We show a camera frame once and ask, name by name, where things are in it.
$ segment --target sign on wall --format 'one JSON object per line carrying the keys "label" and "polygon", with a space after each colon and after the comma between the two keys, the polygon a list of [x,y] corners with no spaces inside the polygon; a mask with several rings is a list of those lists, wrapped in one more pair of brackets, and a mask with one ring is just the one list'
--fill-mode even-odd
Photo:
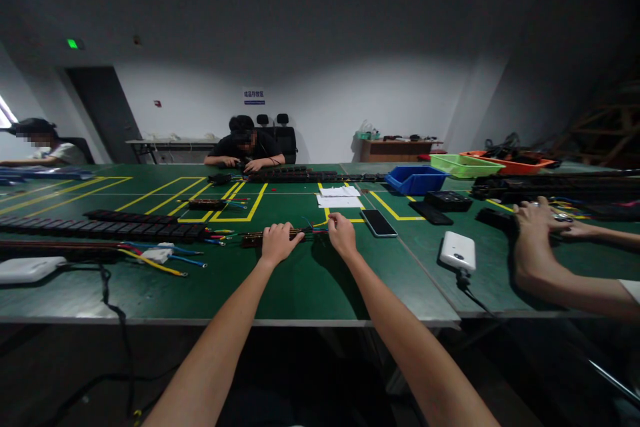
{"label": "sign on wall", "polygon": [[265,90],[262,87],[242,87],[244,105],[266,105]]}

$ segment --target orange plastic crate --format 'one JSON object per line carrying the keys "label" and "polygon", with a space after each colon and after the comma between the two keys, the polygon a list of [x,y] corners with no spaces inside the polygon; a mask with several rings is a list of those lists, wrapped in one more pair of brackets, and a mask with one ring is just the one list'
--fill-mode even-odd
{"label": "orange plastic crate", "polygon": [[485,153],[487,153],[486,150],[471,150],[461,153],[460,155],[482,158],[482,160],[492,161],[495,163],[499,163],[500,165],[506,165],[505,168],[498,172],[500,175],[533,175],[534,173],[538,173],[547,165],[551,165],[553,162],[555,162],[555,160],[542,159],[537,165],[529,165],[528,163],[518,163],[508,160],[484,158],[482,157],[482,155],[484,155]]}

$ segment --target green workbench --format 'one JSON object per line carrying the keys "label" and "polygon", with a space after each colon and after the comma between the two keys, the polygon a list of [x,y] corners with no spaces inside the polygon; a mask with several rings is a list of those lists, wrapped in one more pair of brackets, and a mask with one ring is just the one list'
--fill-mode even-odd
{"label": "green workbench", "polygon": [[[339,165],[314,168],[341,170]],[[83,212],[92,209],[122,207],[127,212],[163,215],[178,209],[179,199],[196,194],[200,198],[220,198],[233,190],[238,192],[237,197],[251,198],[248,209],[227,207],[219,215],[208,214],[207,221],[215,220],[208,224],[212,229],[254,232],[286,221],[295,227],[306,226],[302,216],[315,223],[325,220],[325,211],[317,207],[313,195],[318,192],[316,183],[212,187],[207,184],[207,176],[218,169],[204,165],[112,165],[96,167],[95,171],[97,177],[89,181],[30,181],[26,192],[0,196],[0,215],[80,220]],[[0,187],[0,194],[11,190]],[[358,209],[346,210],[345,215],[360,219]],[[186,206],[174,214],[194,220],[207,215],[187,211]],[[460,321],[400,240],[375,239],[363,223],[356,223],[355,229],[358,247],[369,265],[425,325],[452,327]],[[0,238],[35,239],[9,234]],[[107,266],[113,273],[110,302],[127,313],[128,323],[206,324],[247,277],[260,255],[255,249],[241,249],[239,240],[229,241],[225,247],[195,245],[196,250],[205,252],[197,259],[207,262],[206,268],[175,260],[167,263],[188,272],[186,278],[137,264],[133,259]],[[97,272],[63,272],[28,286],[0,287],[0,322],[116,321],[101,302]],[[255,320],[255,325],[277,326],[369,324],[357,286],[325,234],[302,243],[275,270]]]}
{"label": "green workbench", "polygon": [[[316,170],[347,173],[386,173],[395,164],[343,163],[310,165]],[[136,213],[173,214],[184,220],[206,220],[212,229],[237,232],[262,230],[272,223],[290,221],[305,226],[325,220],[313,193],[316,183],[229,184],[211,187],[206,177],[216,167],[204,165],[111,165],[95,167],[96,179],[86,182],[31,181],[27,193],[0,197],[0,215],[35,215],[42,218],[80,219],[83,212],[123,209]],[[579,165],[561,171],[579,171]],[[472,181],[447,178],[443,189],[469,190]],[[499,230],[475,220],[482,207],[499,206],[474,201],[467,213],[448,213],[450,227],[433,226],[417,216],[408,199],[386,183],[360,183],[365,208],[379,209],[398,231],[397,239],[376,239],[362,223],[357,209],[337,209],[354,220],[358,247],[371,267],[409,309],[428,326],[454,326],[460,318],[484,315],[460,292],[455,275],[439,266],[437,257],[444,233],[452,230],[473,238],[477,271],[472,292],[497,314],[544,318],[583,316],[544,304],[512,284],[509,245]],[[10,191],[0,187],[0,194]],[[178,199],[220,198],[225,194],[250,197],[247,210],[228,207],[220,214],[178,209]],[[639,224],[607,223],[619,230],[640,233]],[[170,261],[169,266],[189,272],[176,278],[135,262],[109,266],[113,272],[111,301],[127,312],[132,324],[204,324],[220,308],[255,265],[259,252],[243,250],[234,242],[225,247],[198,244],[208,262],[205,269]],[[640,280],[638,257],[610,246],[558,242],[558,260],[577,274]],[[0,322],[100,322],[115,316],[100,302],[101,284],[95,272],[54,274],[37,284],[0,288]],[[256,325],[364,326],[369,324],[364,303],[348,270],[324,234],[301,244],[273,274],[261,300]]]}

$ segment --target dark doorway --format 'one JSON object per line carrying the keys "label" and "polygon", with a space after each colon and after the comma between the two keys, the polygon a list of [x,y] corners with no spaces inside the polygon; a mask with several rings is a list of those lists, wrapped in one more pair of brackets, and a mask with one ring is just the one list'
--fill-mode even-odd
{"label": "dark doorway", "polygon": [[137,163],[125,142],[140,140],[140,131],[113,67],[67,69],[95,129],[114,163]]}

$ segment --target black t-shirt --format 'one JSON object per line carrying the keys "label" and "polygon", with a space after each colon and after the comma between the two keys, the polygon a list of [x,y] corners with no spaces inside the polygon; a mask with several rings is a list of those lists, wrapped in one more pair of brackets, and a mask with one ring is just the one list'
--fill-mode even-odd
{"label": "black t-shirt", "polygon": [[208,157],[236,157],[243,159],[250,157],[251,159],[269,158],[275,155],[280,155],[282,150],[278,146],[277,142],[268,133],[256,130],[257,137],[255,139],[255,147],[253,153],[247,153],[240,150],[238,146],[231,139],[231,135],[227,135],[220,142],[216,143],[213,150],[208,154]]}

